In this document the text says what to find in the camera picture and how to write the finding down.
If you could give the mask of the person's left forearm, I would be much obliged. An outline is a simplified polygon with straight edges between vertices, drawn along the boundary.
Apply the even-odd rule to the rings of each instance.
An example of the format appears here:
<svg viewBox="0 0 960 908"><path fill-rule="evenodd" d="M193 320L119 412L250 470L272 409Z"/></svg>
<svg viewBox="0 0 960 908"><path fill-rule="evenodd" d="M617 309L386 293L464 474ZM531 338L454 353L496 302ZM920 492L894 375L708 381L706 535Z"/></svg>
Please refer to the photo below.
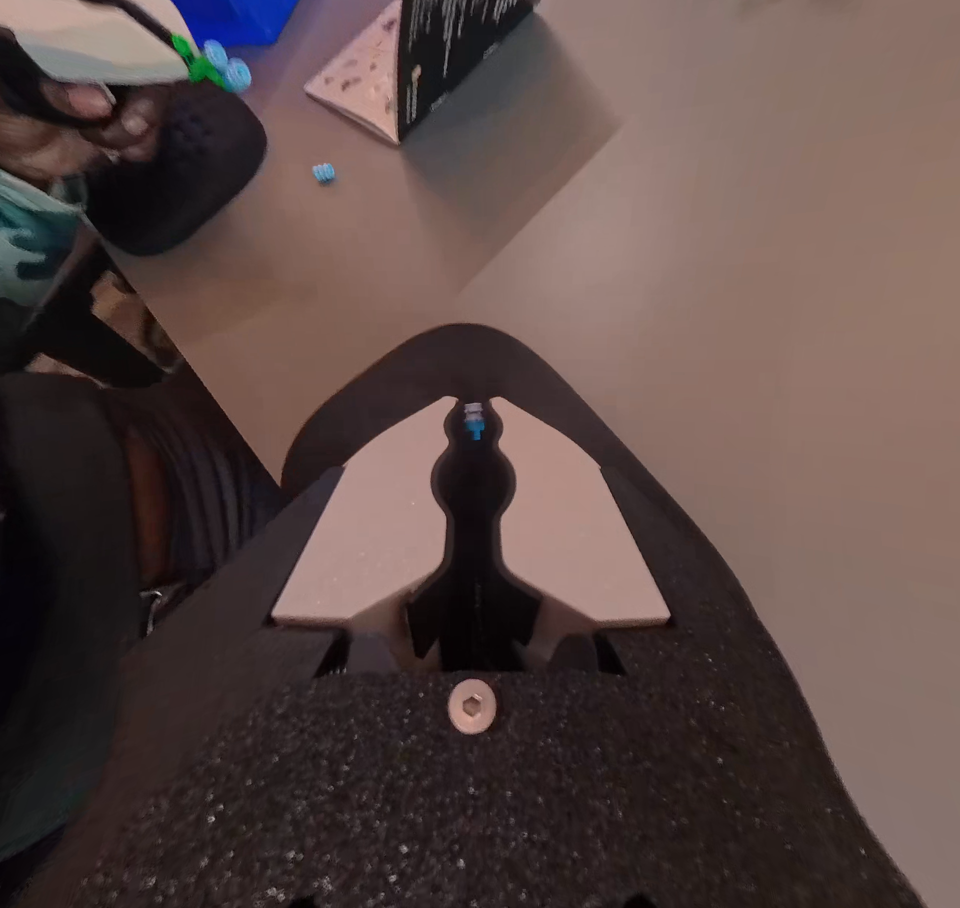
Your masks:
<svg viewBox="0 0 960 908"><path fill-rule="evenodd" d="M1 172L1 298L39 307L87 221L88 181L82 174L42 189Z"/></svg>

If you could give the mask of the black rounded pad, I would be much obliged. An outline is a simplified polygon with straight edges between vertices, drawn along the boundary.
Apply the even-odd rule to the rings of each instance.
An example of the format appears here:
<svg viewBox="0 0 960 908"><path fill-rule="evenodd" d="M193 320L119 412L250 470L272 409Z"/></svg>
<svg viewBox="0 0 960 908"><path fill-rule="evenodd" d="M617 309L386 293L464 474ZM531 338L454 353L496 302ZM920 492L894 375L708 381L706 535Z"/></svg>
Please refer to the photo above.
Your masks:
<svg viewBox="0 0 960 908"><path fill-rule="evenodd" d="M184 86L149 161L108 163L87 178L86 220L124 254L168 253L239 196L267 150L267 132L241 97L209 81Z"/></svg>

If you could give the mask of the lego instruction booklet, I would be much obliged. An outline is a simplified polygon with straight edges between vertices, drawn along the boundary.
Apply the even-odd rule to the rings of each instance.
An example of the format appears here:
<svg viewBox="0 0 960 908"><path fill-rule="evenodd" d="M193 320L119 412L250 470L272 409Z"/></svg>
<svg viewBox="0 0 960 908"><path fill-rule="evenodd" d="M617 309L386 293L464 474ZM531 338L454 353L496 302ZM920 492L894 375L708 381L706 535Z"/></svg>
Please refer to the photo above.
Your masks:
<svg viewBox="0 0 960 908"><path fill-rule="evenodd" d="M540 2L392 0L304 94L400 146Z"/></svg>

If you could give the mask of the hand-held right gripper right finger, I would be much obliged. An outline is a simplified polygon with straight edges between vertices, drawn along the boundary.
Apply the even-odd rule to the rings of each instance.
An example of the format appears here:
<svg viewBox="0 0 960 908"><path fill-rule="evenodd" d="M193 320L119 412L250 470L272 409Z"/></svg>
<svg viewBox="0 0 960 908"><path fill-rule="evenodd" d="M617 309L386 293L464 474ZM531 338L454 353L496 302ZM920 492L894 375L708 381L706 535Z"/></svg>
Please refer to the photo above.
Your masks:
<svg viewBox="0 0 960 908"><path fill-rule="evenodd" d="M500 520L506 571L534 590L535 635L664 626L669 608L598 462L575 441L496 397L513 474Z"/></svg>

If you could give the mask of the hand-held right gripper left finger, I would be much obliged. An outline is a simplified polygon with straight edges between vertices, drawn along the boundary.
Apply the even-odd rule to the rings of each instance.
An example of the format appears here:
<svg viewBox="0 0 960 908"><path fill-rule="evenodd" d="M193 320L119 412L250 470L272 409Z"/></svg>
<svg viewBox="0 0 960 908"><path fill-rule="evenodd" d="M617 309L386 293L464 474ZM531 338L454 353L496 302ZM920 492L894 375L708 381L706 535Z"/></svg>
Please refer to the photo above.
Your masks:
<svg viewBox="0 0 960 908"><path fill-rule="evenodd" d="M439 398L347 461L272 608L275 624L402 631L404 603L446 554L447 514L432 478L455 406Z"/></svg>

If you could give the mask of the short green lego stalk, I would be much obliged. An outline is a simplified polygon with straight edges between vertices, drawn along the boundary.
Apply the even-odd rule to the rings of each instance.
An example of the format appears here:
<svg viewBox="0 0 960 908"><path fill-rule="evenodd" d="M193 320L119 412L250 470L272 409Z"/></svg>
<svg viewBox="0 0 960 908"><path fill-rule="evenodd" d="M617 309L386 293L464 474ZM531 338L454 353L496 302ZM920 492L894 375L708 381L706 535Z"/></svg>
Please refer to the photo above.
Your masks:
<svg viewBox="0 0 960 908"><path fill-rule="evenodd" d="M210 62L207 62L204 58L203 48L197 49L195 44L187 37L175 33L171 34L170 41L172 47L186 65L189 84L210 83L222 90L227 90L224 86L222 74L218 73L210 65Z"/></svg>

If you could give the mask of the person's left hand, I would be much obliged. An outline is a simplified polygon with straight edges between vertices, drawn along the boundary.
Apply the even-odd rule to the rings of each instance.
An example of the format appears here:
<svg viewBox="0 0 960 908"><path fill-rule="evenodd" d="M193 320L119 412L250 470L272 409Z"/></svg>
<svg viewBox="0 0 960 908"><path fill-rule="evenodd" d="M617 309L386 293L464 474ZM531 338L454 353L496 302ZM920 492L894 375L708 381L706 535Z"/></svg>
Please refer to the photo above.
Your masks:
<svg viewBox="0 0 960 908"><path fill-rule="evenodd" d="M77 119L80 126L18 114L2 102L1 168L46 188L111 160L144 162L153 158L178 88L133 88L119 107L102 86L46 79L39 90L52 108Z"/></svg>

